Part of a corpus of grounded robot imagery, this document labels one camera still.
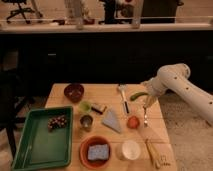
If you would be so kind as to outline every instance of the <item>green plastic tray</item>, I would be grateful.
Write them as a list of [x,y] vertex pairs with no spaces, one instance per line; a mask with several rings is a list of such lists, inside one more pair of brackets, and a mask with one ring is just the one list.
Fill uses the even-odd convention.
[[[64,128],[48,131],[48,120],[65,115]],[[31,110],[26,118],[12,170],[28,171],[67,166],[71,162],[72,107]]]

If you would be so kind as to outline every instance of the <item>red bowl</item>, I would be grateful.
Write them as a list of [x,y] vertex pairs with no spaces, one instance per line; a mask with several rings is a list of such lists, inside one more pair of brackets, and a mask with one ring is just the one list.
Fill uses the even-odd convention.
[[[96,160],[96,161],[88,160],[87,155],[88,155],[89,146],[103,145],[103,144],[107,144],[109,146],[109,158],[108,158],[108,160]],[[88,169],[104,168],[108,164],[110,158],[111,158],[111,146],[110,146],[109,142],[104,137],[92,136],[90,138],[87,138],[86,140],[84,140],[81,143],[80,160],[81,160],[82,164],[85,167],[87,167]]]
[[73,103],[81,101],[84,94],[84,87],[81,84],[69,84],[64,89],[64,95]]

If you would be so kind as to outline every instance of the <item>tomato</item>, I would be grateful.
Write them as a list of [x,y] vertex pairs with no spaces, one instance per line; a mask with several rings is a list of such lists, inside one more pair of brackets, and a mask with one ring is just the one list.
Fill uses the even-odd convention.
[[127,127],[131,129],[137,129],[140,125],[140,120],[137,116],[130,116],[127,121]]

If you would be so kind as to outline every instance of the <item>blue sponge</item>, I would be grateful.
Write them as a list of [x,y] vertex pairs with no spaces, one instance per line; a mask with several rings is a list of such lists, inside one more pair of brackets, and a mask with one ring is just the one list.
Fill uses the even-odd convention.
[[89,146],[88,160],[108,160],[109,159],[109,146],[108,144]]

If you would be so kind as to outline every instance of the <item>orange object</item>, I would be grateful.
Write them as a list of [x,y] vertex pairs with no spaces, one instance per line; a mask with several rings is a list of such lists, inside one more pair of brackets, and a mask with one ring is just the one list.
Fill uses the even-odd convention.
[[137,129],[140,125],[140,120],[137,116],[129,117],[127,121],[127,127],[131,129]]
[[[88,150],[90,146],[93,145],[103,145],[103,144],[107,144],[109,146],[109,158],[108,160],[96,160],[96,161],[90,161],[88,160]],[[87,138],[86,140],[84,140],[81,143],[80,146],[80,160],[81,163],[87,167],[88,169],[101,169],[104,168],[111,157],[111,146],[108,142],[108,140],[106,140],[104,137],[101,136],[92,136]]]

